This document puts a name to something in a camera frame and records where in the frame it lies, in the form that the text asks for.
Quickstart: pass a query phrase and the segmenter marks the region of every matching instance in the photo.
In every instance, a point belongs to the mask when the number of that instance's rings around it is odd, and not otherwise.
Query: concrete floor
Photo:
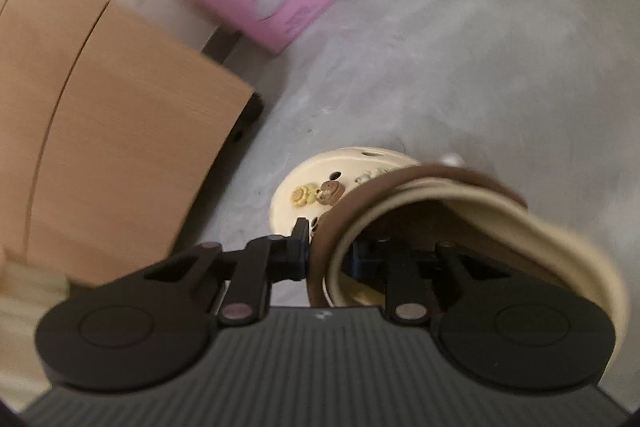
[[[639,22],[640,0],[339,0],[279,57],[243,40],[225,65],[267,109],[216,162],[194,237],[239,248],[269,233],[276,186],[322,151],[457,152],[610,251],[634,316],[603,385],[637,407]],[[304,288],[281,283],[273,301],[304,305]]]

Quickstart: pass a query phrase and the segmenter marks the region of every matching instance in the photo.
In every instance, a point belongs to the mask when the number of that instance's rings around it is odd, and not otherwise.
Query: cream ceramic plate
[[[313,228],[318,218],[332,207],[321,204],[318,198],[335,203],[334,200],[375,176],[418,163],[399,152],[373,147],[348,147],[314,156],[293,169],[277,188],[271,199],[271,230],[289,235],[299,217],[306,217]],[[339,184],[331,184],[337,187],[337,192],[321,190],[327,181]]]

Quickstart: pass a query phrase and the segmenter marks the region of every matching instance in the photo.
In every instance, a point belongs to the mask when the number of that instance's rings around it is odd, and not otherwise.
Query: metal rivet
[[[316,319],[318,319],[319,321],[325,321],[327,319],[330,319],[333,316],[334,314],[332,314],[332,312],[328,310],[324,310],[316,314]]]
[[[367,171],[356,178],[356,183],[368,182],[371,179],[371,172]]]
[[[254,309],[249,304],[242,302],[234,302],[232,304],[225,305],[222,308],[222,316],[230,321],[242,321],[248,319],[254,313]]]
[[[427,314],[427,308],[416,302],[405,302],[400,304],[396,309],[396,317],[406,321],[417,321]]]

